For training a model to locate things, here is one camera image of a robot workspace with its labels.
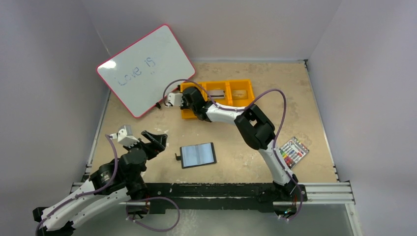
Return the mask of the black leather card holder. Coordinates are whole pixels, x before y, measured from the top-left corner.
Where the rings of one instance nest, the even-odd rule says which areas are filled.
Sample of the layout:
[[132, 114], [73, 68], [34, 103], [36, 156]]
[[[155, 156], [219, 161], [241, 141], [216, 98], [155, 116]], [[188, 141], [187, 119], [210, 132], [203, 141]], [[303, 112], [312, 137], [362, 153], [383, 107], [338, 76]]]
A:
[[214, 143], [180, 147], [179, 155], [175, 154], [175, 158], [181, 162], [183, 169], [217, 163]]

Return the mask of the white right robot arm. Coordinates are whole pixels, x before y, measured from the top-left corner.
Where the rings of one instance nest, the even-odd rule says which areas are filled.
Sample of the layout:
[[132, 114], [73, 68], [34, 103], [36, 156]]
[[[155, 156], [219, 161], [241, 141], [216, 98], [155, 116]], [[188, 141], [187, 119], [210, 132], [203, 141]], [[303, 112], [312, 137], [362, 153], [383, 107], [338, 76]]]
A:
[[302, 189], [296, 176], [278, 153], [276, 145], [283, 123], [275, 129], [272, 121], [255, 104], [246, 107], [233, 107], [219, 104], [212, 99], [205, 100], [197, 87], [188, 87], [180, 93], [181, 104], [189, 108], [202, 121], [224, 122], [235, 125], [245, 143], [257, 150], [269, 168], [277, 196], [282, 200], [290, 199]]

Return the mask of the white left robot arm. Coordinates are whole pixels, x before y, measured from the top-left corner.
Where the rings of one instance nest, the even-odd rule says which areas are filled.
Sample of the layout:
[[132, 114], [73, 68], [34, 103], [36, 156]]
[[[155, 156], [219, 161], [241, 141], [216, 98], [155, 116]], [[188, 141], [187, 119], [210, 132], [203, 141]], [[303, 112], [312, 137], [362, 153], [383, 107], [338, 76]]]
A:
[[141, 132], [148, 142], [133, 136], [127, 126], [106, 135], [114, 158], [100, 166], [74, 192], [57, 204], [37, 207], [33, 218], [37, 236], [70, 236], [92, 217], [129, 200], [141, 201], [149, 191], [141, 174], [146, 162], [166, 148], [167, 134]]

